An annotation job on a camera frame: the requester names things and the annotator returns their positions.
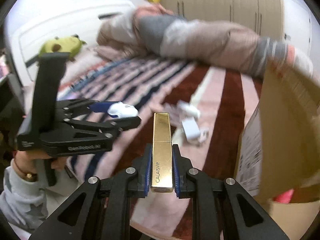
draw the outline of finger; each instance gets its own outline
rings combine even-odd
[[[27,151],[26,152],[28,155],[28,158],[30,160],[35,160],[35,159],[50,159],[51,157],[44,152],[43,150],[32,150],[32,151]]]
[[[66,165],[67,159],[68,157],[59,157],[57,160],[51,163],[51,168],[62,170]]]

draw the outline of white headboard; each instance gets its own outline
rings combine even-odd
[[[16,72],[23,86],[33,83],[37,75],[37,65],[26,67],[26,62],[34,58],[40,47],[55,37],[77,34],[88,45],[96,44],[101,25],[98,16],[123,13],[134,7],[128,0],[104,0],[65,10],[50,17],[33,19],[9,37],[9,46]]]

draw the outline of stuffed animal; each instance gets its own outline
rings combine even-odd
[[[41,57],[44,53],[69,52],[69,59],[73,61],[75,55],[80,52],[84,44],[86,44],[86,42],[81,41],[78,35],[68,36],[64,38],[55,37],[54,40],[49,40],[42,45],[39,51],[39,57]]]

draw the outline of striped bed sheet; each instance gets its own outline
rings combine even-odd
[[[253,114],[261,94],[262,81],[196,62],[150,56],[106,65],[101,73],[82,80],[65,98],[86,97],[123,101],[139,110],[141,125],[115,141],[111,152],[73,156],[68,166],[80,181],[91,176],[113,176],[142,156],[152,142],[153,113],[164,103],[191,102],[201,111],[199,126],[209,128],[200,147],[186,143],[181,129],[172,127],[172,142],[194,167],[210,177],[232,177],[239,136]],[[105,114],[81,116],[92,122],[108,119]],[[149,192],[146,199],[133,199],[131,226],[155,239],[191,239],[192,205],[175,193]]]

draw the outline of gray star-patterned sleeve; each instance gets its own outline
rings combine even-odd
[[[38,182],[21,179],[11,166],[4,171],[0,209],[8,222],[30,233],[48,216],[44,190]]]

